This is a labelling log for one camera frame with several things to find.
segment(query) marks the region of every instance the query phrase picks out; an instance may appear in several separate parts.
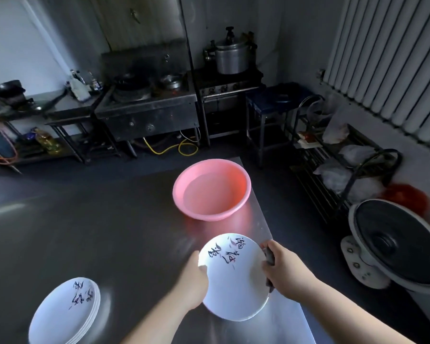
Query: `dish rack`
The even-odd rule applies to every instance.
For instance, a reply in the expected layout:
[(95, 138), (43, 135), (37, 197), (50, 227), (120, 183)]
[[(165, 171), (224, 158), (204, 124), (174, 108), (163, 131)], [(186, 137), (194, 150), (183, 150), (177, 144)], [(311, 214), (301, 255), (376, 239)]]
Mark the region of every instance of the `dish rack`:
[[(325, 223), (334, 226), (341, 234), (350, 232), (347, 216), (352, 203), (348, 200), (349, 192), (355, 181), (363, 177), (377, 177), (384, 186), (387, 186), (392, 180), (397, 168), (400, 166), (403, 156), (395, 149), (383, 149), (370, 139), (365, 137), (352, 126), (349, 127), (348, 137), (339, 144), (326, 144), (323, 142), (323, 133), (325, 127), (313, 127), (307, 120), (306, 115), (300, 115), (300, 109), (297, 112), (297, 119), (302, 121), (306, 126), (306, 132), (314, 135), (315, 140), (322, 147), (304, 149), (294, 144), (300, 158), (300, 164), (290, 167), (300, 181), (304, 190), (314, 203)], [(296, 132), (298, 121), (293, 128), (292, 140), (299, 139)], [(353, 166), (350, 165), (339, 151), (347, 145), (372, 146), (375, 153), (367, 158), (363, 163)], [(352, 172), (349, 182), (340, 194), (327, 189), (322, 182), (320, 175), (313, 172), (327, 159), (333, 158), (338, 161), (344, 168)]]

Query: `person's right hand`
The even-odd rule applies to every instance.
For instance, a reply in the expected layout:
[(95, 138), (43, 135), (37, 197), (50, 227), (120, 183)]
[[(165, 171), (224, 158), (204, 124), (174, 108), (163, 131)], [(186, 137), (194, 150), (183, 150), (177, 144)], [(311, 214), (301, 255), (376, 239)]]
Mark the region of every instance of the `person's right hand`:
[(294, 252), (287, 250), (274, 240), (262, 243), (269, 247), (275, 257), (275, 265), (263, 261), (262, 268), (266, 277), (285, 297), (301, 302), (310, 295), (319, 280)]

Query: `steel countertop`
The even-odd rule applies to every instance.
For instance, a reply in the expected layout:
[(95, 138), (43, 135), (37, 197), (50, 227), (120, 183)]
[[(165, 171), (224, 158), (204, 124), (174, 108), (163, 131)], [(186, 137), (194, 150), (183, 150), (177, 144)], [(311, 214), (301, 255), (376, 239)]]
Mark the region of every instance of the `steel countertop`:
[[(171, 289), (193, 250), (226, 232), (257, 243), (271, 238), (253, 191), (246, 205), (225, 220), (184, 216), (172, 200), (181, 171), (1, 206), (0, 342), (26, 342), (32, 316), (46, 295), (84, 276), (99, 285), (101, 305), (80, 343), (119, 343)], [(173, 343), (315, 341), (301, 306), (274, 290), (258, 315), (240, 323), (199, 306), (184, 318)]]

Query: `metal pot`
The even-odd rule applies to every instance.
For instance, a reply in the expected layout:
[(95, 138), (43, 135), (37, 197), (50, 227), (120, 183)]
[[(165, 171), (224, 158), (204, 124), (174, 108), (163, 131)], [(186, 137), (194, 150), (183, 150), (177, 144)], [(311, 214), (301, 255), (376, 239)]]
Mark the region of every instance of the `metal pot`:
[(234, 36), (234, 27), (227, 27), (226, 39), (215, 44), (215, 60), (217, 71), (223, 75), (234, 75), (248, 69), (250, 47), (247, 40)]

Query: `stove burner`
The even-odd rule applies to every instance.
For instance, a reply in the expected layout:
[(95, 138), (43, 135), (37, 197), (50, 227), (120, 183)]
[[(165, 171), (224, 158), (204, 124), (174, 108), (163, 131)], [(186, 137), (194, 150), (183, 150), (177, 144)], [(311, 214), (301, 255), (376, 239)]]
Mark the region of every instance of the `stove burner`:
[(151, 98), (151, 88), (149, 86), (138, 90), (121, 90), (116, 88), (113, 91), (112, 97), (118, 103), (147, 100)]

